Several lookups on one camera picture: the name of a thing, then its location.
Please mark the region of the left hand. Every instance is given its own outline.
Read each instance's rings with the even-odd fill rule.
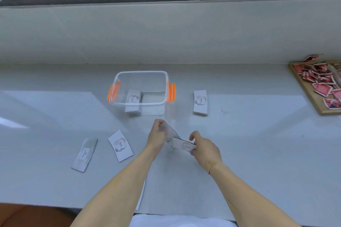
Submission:
[[[146,148],[150,148],[156,157],[160,152],[166,138],[165,131],[159,131],[159,126],[164,122],[163,119],[156,119],[148,136]]]

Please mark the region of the clear plastic container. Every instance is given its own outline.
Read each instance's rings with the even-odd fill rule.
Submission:
[[[129,89],[142,91],[140,103],[127,103]],[[164,115],[167,102],[176,96],[175,84],[170,84],[165,71],[125,71],[116,75],[108,93],[108,101],[122,111],[135,110],[142,116]]]

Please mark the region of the hand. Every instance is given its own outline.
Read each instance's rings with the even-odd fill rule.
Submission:
[[[152,151],[154,158],[160,152],[165,142],[166,131],[159,131],[159,126],[163,122],[164,120],[162,119],[156,119],[148,136],[146,148]]]
[[[193,139],[195,139],[196,150],[192,150],[191,155],[195,157],[200,166],[208,173],[210,173],[210,169],[213,166],[223,163],[219,148],[210,139],[201,137],[198,131],[194,131],[190,135],[190,140],[192,141]]]

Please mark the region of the brown floor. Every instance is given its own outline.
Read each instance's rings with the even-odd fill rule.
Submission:
[[[75,217],[55,207],[0,203],[0,227],[69,227]]]

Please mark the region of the white shirt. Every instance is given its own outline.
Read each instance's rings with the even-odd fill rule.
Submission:
[[[218,218],[137,214],[133,216],[129,227],[237,227],[237,225]]]

